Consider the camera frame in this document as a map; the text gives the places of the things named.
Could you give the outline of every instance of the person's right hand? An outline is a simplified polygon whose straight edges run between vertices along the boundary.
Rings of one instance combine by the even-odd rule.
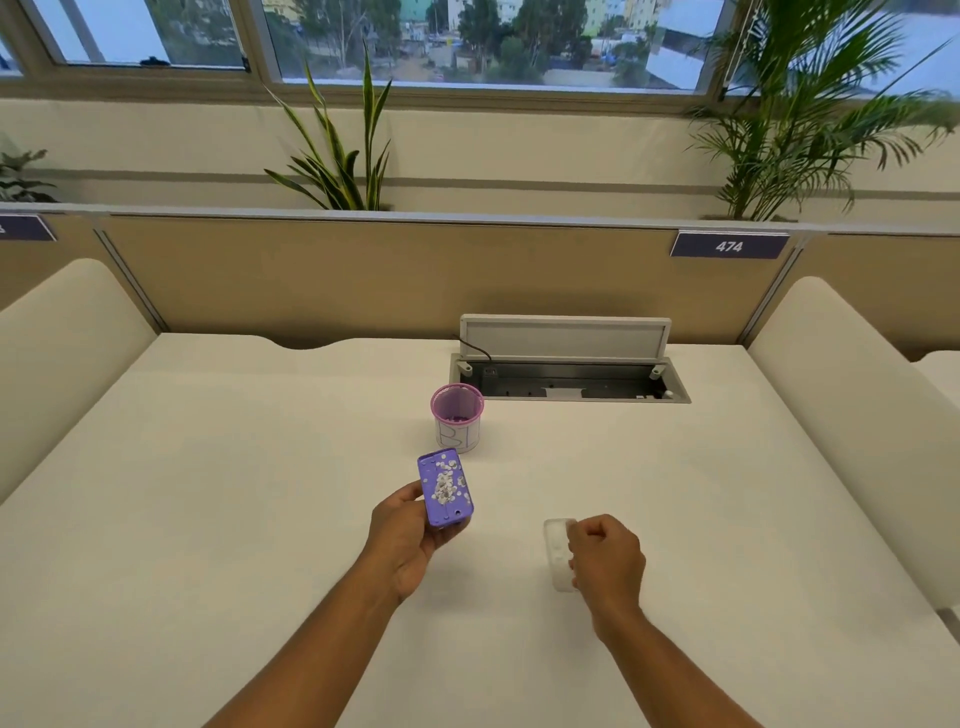
[[[573,586],[593,615],[598,637],[611,622],[639,612],[640,581],[647,560],[640,541],[613,516],[569,522],[566,536],[573,558]]]

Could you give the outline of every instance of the person's left hand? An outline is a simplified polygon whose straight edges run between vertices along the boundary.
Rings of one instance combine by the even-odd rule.
[[[370,535],[362,558],[373,560],[391,579],[399,601],[420,585],[433,552],[467,527],[469,519],[443,529],[426,519],[426,505],[419,480],[407,483],[387,496],[370,518]]]

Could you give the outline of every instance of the metal trim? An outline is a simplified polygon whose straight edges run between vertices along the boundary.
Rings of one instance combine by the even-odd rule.
[[[140,302],[143,303],[147,311],[150,312],[151,317],[156,322],[157,327],[161,332],[167,332],[170,330],[170,327],[167,326],[167,322],[163,320],[163,317],[160,316],[159,311],[154,307],[153,302],[151,302],[150,297],[147,296],[147,292],[143,290],[143,287],[140,285],[140,282],[136,279],[136,276],[133,274],[133,271],[128,267],[127,262],[120,255],[120,252],[113,246],[112,241],[107,235],[107,231],[100,230],[98,228],[93,229],[93,233],[100,240],[101,245],[104,246],[104,249],[107,251],[109,256],[113,259],[113,262],[117,264],[117,267],[120,269],[120,272],[123,274],[124,278],[127,279],[127,283],[131,285],[131,288],[136,293],[137,298],[140,299]]]
[[[78,205],[68,203],[0,203],[0,214],[115,215],[119,217],[203,217],[257,220],[306,220],[358,223],[424,223],[438,225],[509,225],[540,228],[616,228],[619,230],[789,232],[791,235],[896,235],[902,237],[960,237],[953,228],[894,225],[811,225],[809,223],[751,223],[736,220],[670,220],[658,218],[557,217],[548,215],[487,215],[455,212],[366,212],[270,207],[181,207],[146,205]]]
[[[747,322],[747,326],[744,327],[743,331],[737,337],[737,344],[746,346],[747,339],[750,338],[750,334],[753,333],[757,322],[767,310],[767,306],[770,305],[770,302],[777,295],[777,292],[780,290],[780,286],[790,273],[790,269],[793,268],[794,264],[797,262],[797,258],[799,258],[800,254],[805,250],[806,244],[813,239],[813,235],[798,235],[798,237],[800,238],[799,242],[793,247],[793,250],[790,251],[790,255],[788,255],[787,259],[783,262],[780,272],[777,273],[777,277],[774,278],[774,281],[770,284],[767,292],[763,295],[759,305],[756,307],[754,315],[750,317],[750,321]]]

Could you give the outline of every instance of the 474 sign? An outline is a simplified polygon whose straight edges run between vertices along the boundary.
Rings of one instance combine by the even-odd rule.
[[[670,255],[775,260],[789,239],[789,232],[679,231]]]

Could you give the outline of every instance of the desk surface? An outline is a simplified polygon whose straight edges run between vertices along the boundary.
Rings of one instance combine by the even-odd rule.
[[[197,725],[275,653],[433,449],[449,342],[163,334],[0,507],[0,724]],[[541,525],[614,513],[643,606],[769,728],[955,728],[960,646],[746,352],[692,404],[489,401],[476,515],[343,726],[642,724]]]

